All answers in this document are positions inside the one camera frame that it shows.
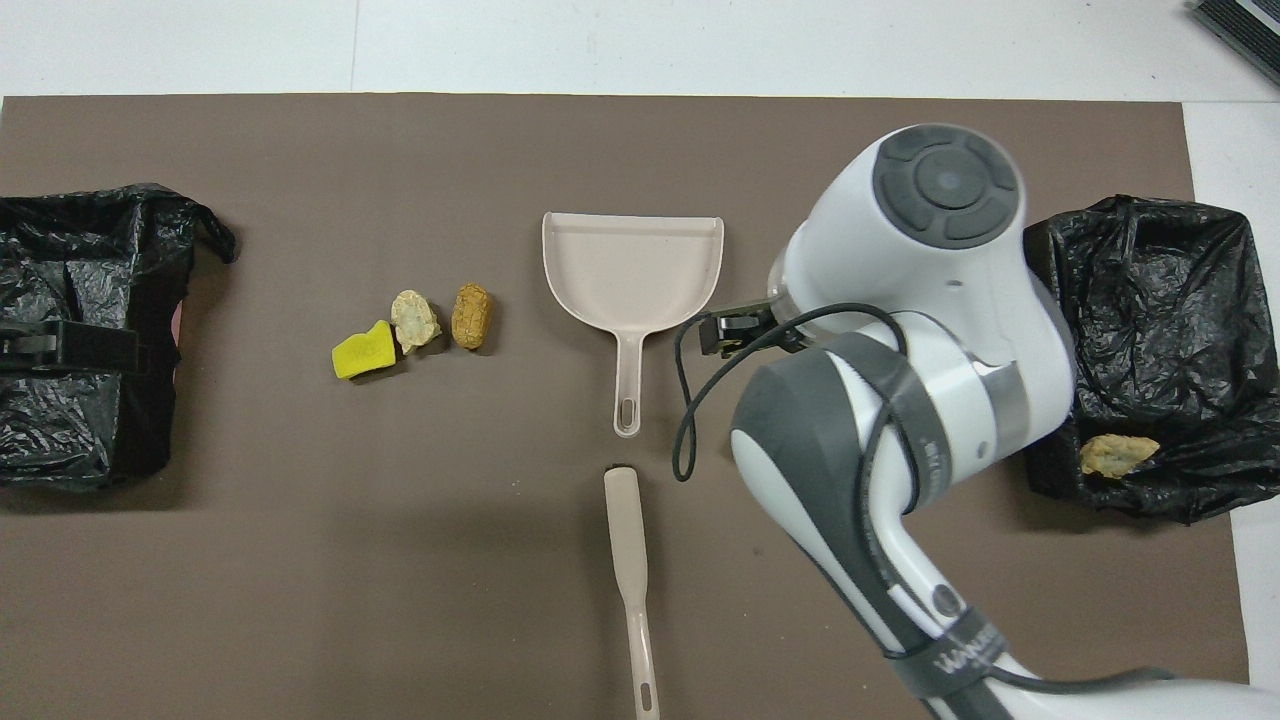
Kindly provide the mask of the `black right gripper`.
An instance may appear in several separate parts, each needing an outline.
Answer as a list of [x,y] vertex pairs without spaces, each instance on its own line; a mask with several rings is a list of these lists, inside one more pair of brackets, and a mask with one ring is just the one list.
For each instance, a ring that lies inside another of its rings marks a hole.
[[794,322],[781,322],[773,310],[762,305],[748,313],[708,313],[698,323],[698,343],[703,356],[731,357],[745,343],[756,348],[777,347],[783,351],[801,350],[801,333]]

